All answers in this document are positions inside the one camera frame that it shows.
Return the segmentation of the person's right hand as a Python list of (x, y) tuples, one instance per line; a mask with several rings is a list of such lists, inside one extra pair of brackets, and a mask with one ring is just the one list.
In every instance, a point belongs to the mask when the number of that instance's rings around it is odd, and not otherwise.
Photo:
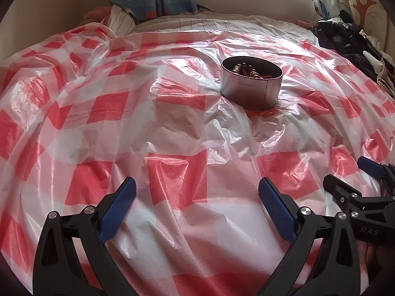
[(369, 286), (362, 296), (394, 296), (394, 243), (367, 243), (363, 260), (368, 270)]

